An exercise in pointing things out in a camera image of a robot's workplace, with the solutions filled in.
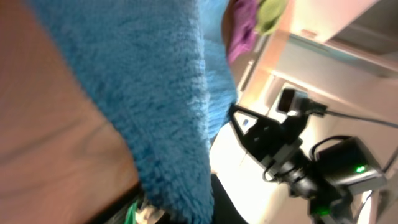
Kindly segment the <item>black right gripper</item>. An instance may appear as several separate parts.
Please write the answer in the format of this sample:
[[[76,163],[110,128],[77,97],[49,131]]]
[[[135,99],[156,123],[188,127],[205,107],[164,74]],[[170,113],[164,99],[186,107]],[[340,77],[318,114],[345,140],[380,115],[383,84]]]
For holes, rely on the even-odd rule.
[[[306,128],[308,116],[289,116],[280,123],[235,104],[230,106],[228,116],[240,145],[264,166],[265,172],[282,179],[282,166],[289,160],[289,153],[298,149],[294,143]]]

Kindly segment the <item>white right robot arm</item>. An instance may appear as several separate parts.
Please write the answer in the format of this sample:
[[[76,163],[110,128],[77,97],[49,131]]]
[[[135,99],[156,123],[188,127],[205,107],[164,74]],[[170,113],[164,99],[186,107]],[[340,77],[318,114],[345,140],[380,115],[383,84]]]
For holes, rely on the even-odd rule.
[[[351,204],[357,194],[386,184],[381,166],[360,138],[333,136],[336,144],[307,157],[301,132],[308,113],[289,116],[283,123],[238,105],[229,117],[239,143],[264,169],[266,182],[287,184],[292,197],[308,201],[314,223],[356,223]]]

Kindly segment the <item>blue microfiber cloth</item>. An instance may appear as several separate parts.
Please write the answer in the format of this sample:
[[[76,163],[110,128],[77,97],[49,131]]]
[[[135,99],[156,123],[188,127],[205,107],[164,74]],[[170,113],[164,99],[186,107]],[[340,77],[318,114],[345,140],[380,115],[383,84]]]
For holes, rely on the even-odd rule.
[[[33,0],[74,76],[124,138],[149,201],[211,223],[210,142],[237,99],[226,1]]]

